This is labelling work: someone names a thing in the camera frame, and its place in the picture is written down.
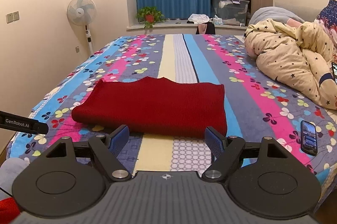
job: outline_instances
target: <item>folded red sweater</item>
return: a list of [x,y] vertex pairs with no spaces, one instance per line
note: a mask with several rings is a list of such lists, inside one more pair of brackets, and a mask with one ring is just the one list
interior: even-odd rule
[[134,82],[100,80],[88,99],[72,110],[76,122],[131,132],[204,138],[207,126],[225,135],[225,88],[145,77]]
[[0,201],[0,224],[8,224],[20,214],[12,197]]

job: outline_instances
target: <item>pink stripe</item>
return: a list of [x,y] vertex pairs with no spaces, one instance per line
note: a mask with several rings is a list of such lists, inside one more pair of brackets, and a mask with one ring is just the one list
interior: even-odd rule
[[[230,69],[235,69],[239,71],[239,69],[242,69],[241,64],[236,63],[236,58],[231,57],[229,55],[226,55],[225,53],[220,52],[220,47],[218,46],[218,42],[215,41],[215,39],[211,36],[205,35],[206,40],[210,40],[211,42],[209,44],[215,45],[214,47],[216,51],[215,53],[223,60],[223,61],[229,61],[231,66]],[[292,140],[289,137],[289,134],[294,131],[294,128],[292,124],[290,123],[289,118],[285,116],[281,116],[280,112],[282,112],[279,105],[276,103],[274,99],[270,99],[267,97],[262,97],[261,94],[264,93],[265,89],[262,87],[260,90],[257,90],[256,88],[253,88],[252,85],[254,83],[250,82],[251,77],[247,76],[245,73],[240,72],[240,74],[234,74],[232,77],[236,77],[237,79],[244,80],[241,84],[246,88],[249,95],[252,97],[252,99],[255,101],[255,103],[259,106],[261,111],[263,113],[271,113],[273,116],[273,119],[277,120],[276,125],[272,125],[271,123],[268,123],[272,130],[274,131],[276,139],[283,138],[287,143],[291,143],[290,146],[293,148],[292,154],[303,164],[308,163],[308,157],[300,152],[300,145]]]
[[[139,44],[139,42],[142,43],[143,41],[141,40],[141,38],[143,38],[143,37],[145,37],[145,36],[144,35],[138,36],[138,38],[136,40],[128,43],[129,44],[129,51],[124,53],[123,56],[128,58],[128,57],[131,57],[132,54],[136,53],[137,47],[134,47],[132,45],[134,43],[137,43],[137,44]],[[124,61],[124,58],[119,59],[119,60],[115,60],[113,62],[113,65],[110,66],[109,71],[107,71],[106,74],[104,76],[100,77],[99,79],[102,78],[105,81],[118,80],[118,78],[123,74],[123,72],[126,69],[125,64],[127,64],[127,63]],[[114,75],[109,74],[114,69],[118,69],[118,74],[114,74]],[[83,103],[89,97],[90,93],[91,93],[91,91],[87,92],[87,94],[81,100],[81,103]],[[51,141],[48,143],[47,146],[48,147],[51,146],[62,136],[70,136],[72,138],[73,142],[80,141],[81,135],[79,134],[79,131],[83,127],[85,127],[85,124],[77,123],[77,122],[73,121],[73,119],[70,115],[69,117],[67,117],[62,122],[62,126],[56,131],[55,136],[53,136],[53,138],[51,139]]]

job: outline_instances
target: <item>standing fan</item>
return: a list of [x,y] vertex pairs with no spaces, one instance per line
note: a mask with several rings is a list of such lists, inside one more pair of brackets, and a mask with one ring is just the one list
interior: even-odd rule
[[91,23],[96,16],[96,7],[92,0],[72,0],[67,9],[68,19],[75,25],[85,25],[85,35],[88,39],[90,55],[93,55],[91,44],[91,34],[88,24]]

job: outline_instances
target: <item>potted plant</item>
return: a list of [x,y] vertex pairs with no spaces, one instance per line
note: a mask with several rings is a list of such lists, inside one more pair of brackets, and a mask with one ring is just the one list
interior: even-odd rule
[[144,28],[152,28],[156,22],[164,21],[164,15],[161,11],[157,10],[157,7],[144,7],[138,10],[136,18],[140,22],[145,21]]

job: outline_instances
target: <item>bed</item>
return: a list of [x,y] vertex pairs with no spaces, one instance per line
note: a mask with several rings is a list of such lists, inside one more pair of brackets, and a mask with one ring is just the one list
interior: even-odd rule
[[[246,54],[241,36],[176,34],[118,38],[78,66],[33,108],[30,118],[46,122],[48,134],[18,132],[7,147],[7,158],[31,162],[62,136],[85,141],[98,133],[109,134],[112,129],[99,124],[74,122],[71,110],[89,96],[100,78],[132,82],[145,76],[166,77],[180,83],[224,84],[227,135],[252,142],[260,142],[264,136],[277,139],[316,175],[322,186],[320,203],[334,188],[337,115],[262,74]],[[147,90],[155,91],[150,86]],[[128,97],[127,93],[112,95],[124,96],[130,111],[142,111],[132,105],[136,97]],[[301,120],[316,126],[316,157],[300,149]],[[200,139],[144,133],[132,135],[118,159],[132,173],[197,170],[201,174],[211,163],[211,152]],[[244,165],[252,161],[245,159]]]

